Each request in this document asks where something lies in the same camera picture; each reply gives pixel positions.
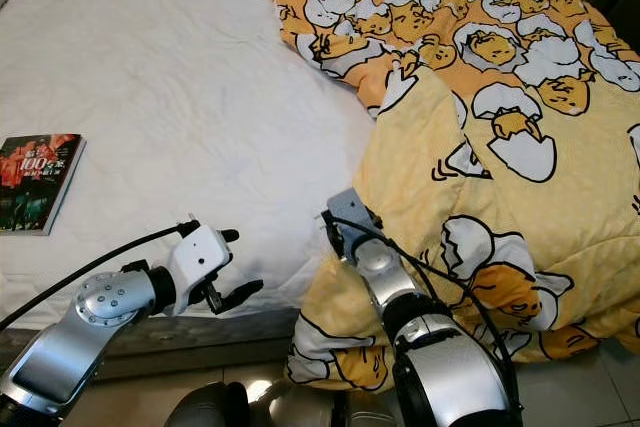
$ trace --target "book cover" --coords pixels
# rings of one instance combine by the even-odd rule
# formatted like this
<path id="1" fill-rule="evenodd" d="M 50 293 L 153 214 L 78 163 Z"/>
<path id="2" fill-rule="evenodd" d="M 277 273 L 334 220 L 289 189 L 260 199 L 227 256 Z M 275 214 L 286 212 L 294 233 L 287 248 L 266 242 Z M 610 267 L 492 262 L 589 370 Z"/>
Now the book cover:
<path id="1" fill-rule="evenodd" d="M 0 150 L 0 234 L 49 235 L 85 143 L 78 134 L 5 140 Z"/>

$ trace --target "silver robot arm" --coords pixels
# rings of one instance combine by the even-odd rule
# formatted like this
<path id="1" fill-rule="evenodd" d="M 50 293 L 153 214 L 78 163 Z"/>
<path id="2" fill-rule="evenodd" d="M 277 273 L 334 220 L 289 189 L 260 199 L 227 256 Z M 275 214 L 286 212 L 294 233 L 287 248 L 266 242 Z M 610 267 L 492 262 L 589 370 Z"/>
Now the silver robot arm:
<path id="1" fill-rule="evenodd" d="M 179 315 L 202 300 L 219 313 L 262 287 L 249 282 L 222 298 L 211 282 L 232 257 L 223 234 L 235 240 L 237 232 L 190 224 L 166 268 L 139 261 L 81 284 L 62 320 L 37 335 L 0 380 L 0 427 L 58 425 L 125 327 L 160 312 Z"/>
<path id="2" fill-rule="evenodd" d="M 521 425 L 486 350 L 438 299 L 422 292 L 353 189 L 323 213 L 336 251 L 364 279 L 393 346 L 393 377 L 407 427 Z"/>

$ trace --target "wrinkled fabric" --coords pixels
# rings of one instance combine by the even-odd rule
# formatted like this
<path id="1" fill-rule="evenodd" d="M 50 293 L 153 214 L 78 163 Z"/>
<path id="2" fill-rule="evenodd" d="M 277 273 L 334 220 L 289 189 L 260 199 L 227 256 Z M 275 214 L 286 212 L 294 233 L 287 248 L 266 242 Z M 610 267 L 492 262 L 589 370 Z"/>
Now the wrinkled fabric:
<path id="1" fill-rule="evenodd" d="M 640 57 L 584 0 L 274 0 L 282 38 L 377 117 L 353 186 L 385 233 L 466 283 L 512 357 L 640 351 Z M 490 348 L 470 299 L 430 275 Z M 287 371 L 392 384 L 363 282 L 335 257 Z"/>

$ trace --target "floor tile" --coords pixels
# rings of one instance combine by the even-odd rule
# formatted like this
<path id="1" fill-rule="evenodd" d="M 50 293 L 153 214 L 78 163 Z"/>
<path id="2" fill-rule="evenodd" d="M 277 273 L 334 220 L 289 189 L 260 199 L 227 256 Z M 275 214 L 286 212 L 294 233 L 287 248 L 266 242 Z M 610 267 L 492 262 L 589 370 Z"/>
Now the floor tile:
<path id="1" fill-rule="evenodd" d="M 284 361 L 224 368 L 224 382 L 240 382 L 247 389 L 249 402 L 256 400 L 274 380 L 283 377 Z"/>
<path id="2" fill-rule="evenodd" d="M 628 422 L 597 351 L 517 367 L 525 427 L 596 427 Z"/>
<path id="3" fill-rule="evenodd" d="M 640 355 L 628 352 L 615 339 L 604 342 L 600 356 L 632 419 L 640 419 Z"/>
<path id="4" fill-rule="evenodd" d="M 62 427 L 159 427 L 192 390 L 222 380 L 222 369 L 102 382 L 80 397 Z"/>

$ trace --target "white bed sheet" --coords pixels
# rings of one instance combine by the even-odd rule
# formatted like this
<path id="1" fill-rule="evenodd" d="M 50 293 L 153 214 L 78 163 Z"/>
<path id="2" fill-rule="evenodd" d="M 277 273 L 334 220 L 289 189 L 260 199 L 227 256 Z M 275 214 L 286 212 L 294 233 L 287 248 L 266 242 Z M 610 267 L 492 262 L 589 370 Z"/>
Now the white bed sheet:
<path id="1" fill-rule="evenodd" d="M 271 0 L 10 0 L 0 72 L 1 137 L 87 138 L 51 235 L 0 238 L 1 316 L 188 212 L 241 232 L 223 292 L 265 280 L 235 314 L 299 305 L 328 251 L 314 216 L 350 184 L 373 125 L 281 42 Z M 101 270 L 164 259 L 177 240 Z M 74 290 L 14 327 L 56 321 Z"/>

